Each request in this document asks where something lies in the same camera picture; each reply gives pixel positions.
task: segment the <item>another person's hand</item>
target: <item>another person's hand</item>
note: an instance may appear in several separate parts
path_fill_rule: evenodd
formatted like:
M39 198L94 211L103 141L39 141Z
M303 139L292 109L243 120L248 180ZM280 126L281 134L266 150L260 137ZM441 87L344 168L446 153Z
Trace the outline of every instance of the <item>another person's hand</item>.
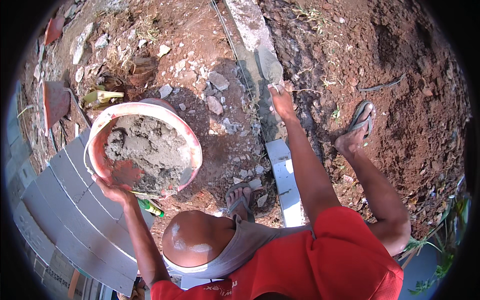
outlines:
M268 85L268 90L272 94L272 101L275 106L275 111L282 118L282 121L285 122L291 118L297 118L295 111L293 110L292 98L287 90L281 86L277 85L278 92L275 87L271 84Z
M108 185L97 174L92 175L93 181L100 187L105 197L118 202L124 207L127 204L137 203L137 197L132 193L116 185Z

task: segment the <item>red bucket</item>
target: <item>red bucket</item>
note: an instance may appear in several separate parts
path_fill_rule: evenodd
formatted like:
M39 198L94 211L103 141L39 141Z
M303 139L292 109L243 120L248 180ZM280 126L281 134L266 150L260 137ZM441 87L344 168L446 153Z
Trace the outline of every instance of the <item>red bucket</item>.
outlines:
M145 115L157 118L171 125L183 136L190 148L190 167L184 171L177 191L186 187L195 178L202 165L202 148L190 126L177 115L175 109L168 102L158 98L117 104L105 109L97 117L92 125L88 144L88 153L95 172L106 183L119 185L130 191L135 182L140 179L143 171L134 168L132 161L112 162L105 154L104 146L117 123L117 118L126 115ZM166 198L172 194L172 191L162 191L158 197Z

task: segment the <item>gray shorts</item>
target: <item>gray shorts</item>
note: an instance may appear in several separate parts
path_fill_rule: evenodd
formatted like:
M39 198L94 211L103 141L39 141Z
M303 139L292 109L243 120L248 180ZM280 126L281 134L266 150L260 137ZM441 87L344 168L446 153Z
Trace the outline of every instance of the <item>gray shorts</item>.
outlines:
M179 275L200 279L223 279L252 259L255 252L271 240L304 230L310 230L313 235L310 224L290 228L270 228L258 223L249 223L242 220L239 215L234 216L234 221L237 228L233 238L214 260L197 267L181 267L163 256L165 263Z

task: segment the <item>dirt mound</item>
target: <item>dirt mound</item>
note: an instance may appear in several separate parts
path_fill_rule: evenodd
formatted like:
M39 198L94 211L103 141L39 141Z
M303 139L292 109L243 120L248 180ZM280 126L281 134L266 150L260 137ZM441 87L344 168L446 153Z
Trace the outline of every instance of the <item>dirt mound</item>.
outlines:
M260 4L312 148L341 203L372 221L363 188L333 147L362 99L377 107L363 145L408 206L412 236L440 221L463 174L466 85L453 52L415 1L267 0ZM406 76L376 91L360 92Z
M134 168L143 171L133 190L152 195L176 194L190 162L185 139L173 127L149 116L119 117L105 153L112 161L131 160Z

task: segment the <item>bucket filled with cement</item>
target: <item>bucket filled with cement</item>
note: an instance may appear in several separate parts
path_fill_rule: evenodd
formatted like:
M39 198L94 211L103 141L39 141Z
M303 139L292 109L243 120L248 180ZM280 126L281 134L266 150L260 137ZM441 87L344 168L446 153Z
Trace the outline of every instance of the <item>bucket filled with cement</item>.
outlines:
M105 109L92 125L88 153L105 182L150 198L176 194L202 165L192 129L158 98Z

